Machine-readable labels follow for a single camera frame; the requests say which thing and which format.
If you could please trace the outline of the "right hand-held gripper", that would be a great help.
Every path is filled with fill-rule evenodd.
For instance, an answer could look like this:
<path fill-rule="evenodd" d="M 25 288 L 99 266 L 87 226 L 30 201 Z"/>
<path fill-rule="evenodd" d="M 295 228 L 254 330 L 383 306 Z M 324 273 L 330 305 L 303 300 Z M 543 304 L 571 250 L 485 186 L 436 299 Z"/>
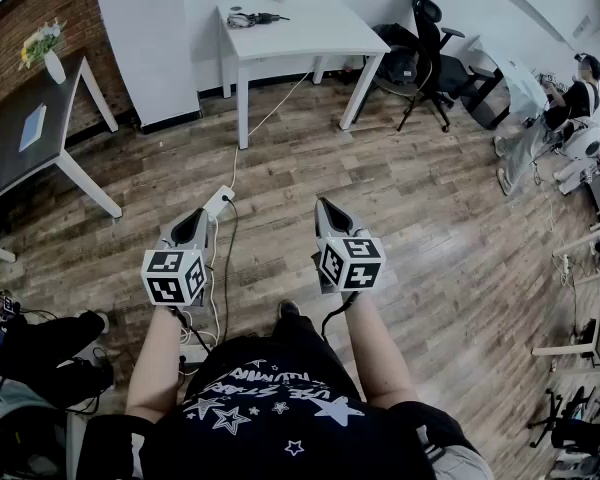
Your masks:
<path fill-rule="evenodd" d="M 368 291 L 384 268 L 378 238 L 353 214 L 321 197 L 314 207 L 318 252 L 312 256 L 322 294 Z"/>

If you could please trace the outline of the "black and pink umbrella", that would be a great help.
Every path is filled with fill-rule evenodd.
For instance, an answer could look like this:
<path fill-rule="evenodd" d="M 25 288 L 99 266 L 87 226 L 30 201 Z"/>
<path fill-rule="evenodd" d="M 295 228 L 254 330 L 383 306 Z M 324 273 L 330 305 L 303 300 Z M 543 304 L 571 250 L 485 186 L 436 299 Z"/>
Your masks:
<path fill-rule="evenodd" d="M 289 21 L 279 14 L 232 12 L 227 17 L 227 25 L 232 29 L 251 28 L 256 25 L 269 25 L 278 21 Z"/>

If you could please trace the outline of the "person's right forearm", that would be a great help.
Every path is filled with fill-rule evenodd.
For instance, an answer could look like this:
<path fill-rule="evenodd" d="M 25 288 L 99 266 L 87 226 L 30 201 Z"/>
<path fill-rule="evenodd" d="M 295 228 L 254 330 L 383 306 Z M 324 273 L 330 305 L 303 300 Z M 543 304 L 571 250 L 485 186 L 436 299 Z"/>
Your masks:
<path fill-rule="evenodd" d="M 418 401 L 407 363 L 369 293 L 358 295 L 344 314 L 367 403 L 388 409 Z"/>

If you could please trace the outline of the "person's left forearm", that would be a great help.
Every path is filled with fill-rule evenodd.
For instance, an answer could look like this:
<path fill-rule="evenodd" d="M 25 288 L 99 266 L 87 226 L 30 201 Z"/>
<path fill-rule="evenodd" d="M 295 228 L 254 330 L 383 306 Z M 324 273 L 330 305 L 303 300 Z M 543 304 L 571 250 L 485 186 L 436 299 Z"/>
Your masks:
<path fill-rule="evenodd" d="M 126 415 L 156 423 L 176 406 L 180 329 L 170 311 L 154 311 L 129 383 Z"/>

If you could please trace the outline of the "white power strip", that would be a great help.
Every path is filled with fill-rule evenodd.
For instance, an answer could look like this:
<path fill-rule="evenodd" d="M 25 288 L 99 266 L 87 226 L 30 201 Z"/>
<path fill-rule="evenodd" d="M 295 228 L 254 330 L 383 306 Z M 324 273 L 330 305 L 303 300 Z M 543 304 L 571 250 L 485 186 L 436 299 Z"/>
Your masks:
<path fill-rule="evenodd" d="M 210 222 L 217 219 L 224 208 L 233 201 L 234 195 L 235 193 L 230 187 L 222 185 L 204 204 L 203 209 L 207 212 Z"/>

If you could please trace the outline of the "person's black trousers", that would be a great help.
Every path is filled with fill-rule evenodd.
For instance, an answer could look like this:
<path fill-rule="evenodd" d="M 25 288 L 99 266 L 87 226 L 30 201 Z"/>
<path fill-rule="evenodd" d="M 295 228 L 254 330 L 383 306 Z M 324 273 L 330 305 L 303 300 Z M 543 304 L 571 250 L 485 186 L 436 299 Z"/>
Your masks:
<path fill-rule="evenodd" d="M 312 321 L 303 315 L 284 314 L 276 323 L 271 339 L 300 351 L 326 353 L 330 347 L 316 332 Z"/>

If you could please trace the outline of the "round woven chair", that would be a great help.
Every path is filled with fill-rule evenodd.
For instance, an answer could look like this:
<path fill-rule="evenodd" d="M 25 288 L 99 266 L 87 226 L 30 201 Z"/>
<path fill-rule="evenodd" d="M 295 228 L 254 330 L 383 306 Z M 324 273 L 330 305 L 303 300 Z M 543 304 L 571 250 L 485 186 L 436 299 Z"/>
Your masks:
<path fill-rule="evenodd" d="M 434 107 L 443 120 L 441 130 L 443 132 L 448 132 L 450 128 L 450 121 L 446 112 L 441 106 L 443 100 L 443 97 L 441 96 L 442 92 L 435 87 L 435 83 L 431 81 L 431 78 L 432 70 L 429 70 L 426 75 L 419 73 L 411 82 L 397 84 L 390 81 L 387 75 L 382 75 L 380 71 L 377 71 L 363 96 L 362 102 L 352 120 L 352 123 L 357 123 L 364 106 L 373 91 L 376 89 L 381 89 L 389 94 L 402 97 L 408 102 L 407 107 L 403 112 L 402 120 L 397 127 L 398 132 L 403 129 L 407 119 L 410 117 L 415 107 L 421 103 L 424 103 L 425 101 L 430 101 L 434 104 Z"/>

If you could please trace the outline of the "black bag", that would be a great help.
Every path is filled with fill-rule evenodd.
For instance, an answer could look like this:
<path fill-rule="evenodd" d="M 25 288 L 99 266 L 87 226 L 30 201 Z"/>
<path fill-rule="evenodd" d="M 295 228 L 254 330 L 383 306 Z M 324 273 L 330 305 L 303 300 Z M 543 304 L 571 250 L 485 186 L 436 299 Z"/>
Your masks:
<path fill-rule="evenodd" d="M 416 80 L 420 54 L 417 38 L 398 23 L 379 24 L 372 30 L 390 48 L 377 70 L 378 76 L 395 85 L 406 85 Z"/>

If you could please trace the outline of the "light blue notebook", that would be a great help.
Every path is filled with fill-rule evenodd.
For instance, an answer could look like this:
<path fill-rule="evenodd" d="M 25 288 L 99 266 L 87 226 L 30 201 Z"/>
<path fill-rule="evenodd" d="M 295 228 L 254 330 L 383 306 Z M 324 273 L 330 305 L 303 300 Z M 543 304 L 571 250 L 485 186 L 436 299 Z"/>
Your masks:
<path fill-rule="evenodd" d="M 19 151 L 23 152 L 42 135 L 47 106 L 40 104 L 25 120 L 21 134 Z"/>

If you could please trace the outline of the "dark desk with white legs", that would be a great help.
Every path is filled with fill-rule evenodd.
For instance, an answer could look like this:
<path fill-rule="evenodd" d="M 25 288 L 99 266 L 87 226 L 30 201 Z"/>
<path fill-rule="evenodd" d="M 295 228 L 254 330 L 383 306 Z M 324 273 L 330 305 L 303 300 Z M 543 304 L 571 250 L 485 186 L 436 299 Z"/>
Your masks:
<path fill-rule="evenodd" d="M 112 132 L 119 129 L 83 50 L 63 59 L 66 80 L 58 84 L 46 72 L 26 81 L 0 102 L 0 196 L 32 175 L 52 165 L 58 166 L 78 187 L 113 218 L 122 209 L 86 174 L 67 152 L 65 143 L 71 110 L 78 85 L 86 84 L 96 107 Z M 26 120 L 35 111 L 46 110 L 40 137 L 21 146 Z"/>

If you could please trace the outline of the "black office chair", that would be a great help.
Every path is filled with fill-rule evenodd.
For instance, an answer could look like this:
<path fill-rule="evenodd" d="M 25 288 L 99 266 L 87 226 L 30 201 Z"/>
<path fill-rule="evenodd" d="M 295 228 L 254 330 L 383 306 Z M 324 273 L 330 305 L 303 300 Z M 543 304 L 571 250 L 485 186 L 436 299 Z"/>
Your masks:
<path fill-rule="evenodd" d="M 581 386 L 576 394 L 564 404 L 562 395 L 547 388 L 545 394 L 549 400 L 549 414 L 546 418 L 527 424 L 528 430 L 541 427 L 539 436 L 529 443 L 536 449 L 546 436 L 551 445 L 566 452 L 584 453 L 589 456 L 600 455 L 600 398 L 595 400 L 597 409 L 590 420 L 584 418 L 595 390 L 589 395 Z"/>
<path fill-rule="evenodd" d="M 472 94 L 476 82 L 488 80 L 491 73 L 472 67 L 466 69 L 458 58 L 442 53 L 451 37 L 464 38 L 465 35 L 455 29 L 438 28 L 442 11 L 432 0 L 412 0 L 412 10 L 418 38 L 431 62 L 431 74 L 421 89 L 422 100 L 434 104 L 444 121 L 442 131 L 448 132 L 450 121 L 442 104 L 452 108 L 456 99 Z"/>

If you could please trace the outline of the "person's black star-print shirt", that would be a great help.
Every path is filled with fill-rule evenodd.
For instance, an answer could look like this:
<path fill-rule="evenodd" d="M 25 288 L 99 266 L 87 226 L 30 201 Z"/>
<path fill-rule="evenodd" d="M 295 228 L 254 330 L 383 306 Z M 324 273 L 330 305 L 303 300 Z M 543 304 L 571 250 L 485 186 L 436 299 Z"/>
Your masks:
<path fill-rule="evenodd" d="M 493 480 L 432 406 L 372 406 L 325 358 L 249 340 L 157 422 L 89 421 L 77 480 Z"/>

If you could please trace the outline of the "grey bag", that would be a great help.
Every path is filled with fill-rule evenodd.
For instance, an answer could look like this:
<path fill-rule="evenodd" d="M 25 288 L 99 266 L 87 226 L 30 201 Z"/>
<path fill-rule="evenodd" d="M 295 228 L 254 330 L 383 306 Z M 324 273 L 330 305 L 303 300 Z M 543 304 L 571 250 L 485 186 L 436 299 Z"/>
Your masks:
<path fill-rule="evenodd" d="M 0 377 L 0 480 L 66 480 L 66 415 Z"/>

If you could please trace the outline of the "white rounded machine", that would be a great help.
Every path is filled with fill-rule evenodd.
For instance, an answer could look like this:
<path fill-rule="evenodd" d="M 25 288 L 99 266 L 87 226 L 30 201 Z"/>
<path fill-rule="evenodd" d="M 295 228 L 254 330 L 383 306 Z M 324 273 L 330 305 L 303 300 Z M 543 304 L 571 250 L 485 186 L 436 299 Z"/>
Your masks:
<path fill-rule="evenodd" d="M 558 190 L 567 195 L 583 183 L 590 184 L 600 175 L 600 128 L 579 133 L 566 144 L 569 163 L 554 173 Z"/>

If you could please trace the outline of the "white desk with black pedestal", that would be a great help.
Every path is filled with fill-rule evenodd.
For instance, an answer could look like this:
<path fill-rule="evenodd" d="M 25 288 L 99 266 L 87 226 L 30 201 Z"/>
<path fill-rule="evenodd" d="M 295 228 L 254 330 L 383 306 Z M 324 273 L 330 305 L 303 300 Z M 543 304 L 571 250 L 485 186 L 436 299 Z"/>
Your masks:
<path fill-rule="evenodd" d="M 471 96 L 461 98 L 465 110 L 483 128 L 495 131 L 510 115 L 522 121 L 535 119 L 542 114 L 547 96 L 531 70 L 499 42 L 488 36 L 478 36 L 468 46 L 471 53 L 486 56 L 494 65 L 493 72 L 487 71 L 488 78 Z M 487 103 L 487 96 L 504 82 L 509 94 L 509 103 L 502 110 L 493 110 Z"/>

